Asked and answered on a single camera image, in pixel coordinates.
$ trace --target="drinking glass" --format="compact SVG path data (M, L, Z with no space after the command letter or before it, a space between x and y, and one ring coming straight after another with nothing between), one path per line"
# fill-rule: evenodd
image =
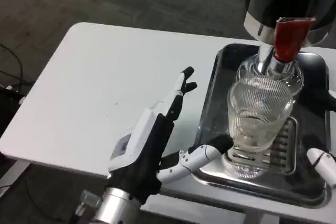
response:
M280 81L244 77L230 88L227 99L229 133L235 146L261 152L272 145L293 108L293 96Z

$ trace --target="stainless steel drip tray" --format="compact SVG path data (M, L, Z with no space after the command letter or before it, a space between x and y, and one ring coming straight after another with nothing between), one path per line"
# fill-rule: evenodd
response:
M231 44L218 53L195 144L205 143L218 134L227 133L227 92L236 80L240 63L257 51L256 46ZM303 135L313 134L325 146L330 143L329 114L316 110L316 106L310 104L309 98L305 96L310 88L328 88L328 71L320 56L309 54L309 58L315 60L315 69L311 69L311 64L305 64L305 53L298 57L305 76L305 86L301 91L303 95L295 102L291 117L280 130L273 145L261 153L247 153L232 148L221 159L195 172L196 180L209 186L308 208L327 204L330 198L329 187L309 164L307 150L301 142ZM319 75L311 77L311 72ZM234 169L233 172L232 166L252 172L256 170L256 175L241 176L240 170Z

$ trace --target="gray carpet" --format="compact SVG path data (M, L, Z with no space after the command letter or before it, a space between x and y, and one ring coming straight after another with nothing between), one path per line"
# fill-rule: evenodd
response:
M181 33L251 39L243 28L244 0L0 0L0 42L24 65L24 78L36 80L66 31L77 22L95 22ZM336 30L321 44L336 48ZM0 69L18 75L16 61L0 50ZM0 76L1 84L16 83ZM67 219L83 189L99 192L103 180L33 165L0 201L0 223L55 223ZM138 223L177 223L141 214Z

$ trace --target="red lever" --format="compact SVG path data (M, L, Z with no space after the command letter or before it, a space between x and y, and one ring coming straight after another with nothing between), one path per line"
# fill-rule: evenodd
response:
M275 28L275 58L281 62L295 60L315 18L279 18Z

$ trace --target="robotic hand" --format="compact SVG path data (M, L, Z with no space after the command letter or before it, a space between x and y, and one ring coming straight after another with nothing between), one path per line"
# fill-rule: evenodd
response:
M154 108L145 109L132 133L117 143L102 199L87 204L97 208L94 221L132 223L141 205L150 195L157 194L163 183L187 176L233 146L232 138L224 134L162 158L174 121L179 118L183 97L197 87L195 82L186 83L193 72L192 67L182 71L173 90ZM76 213L82 214L82 207L83 202Z
M307 157L316 172L331 187L336 189L336 158L321 144L315 135L303 137Z

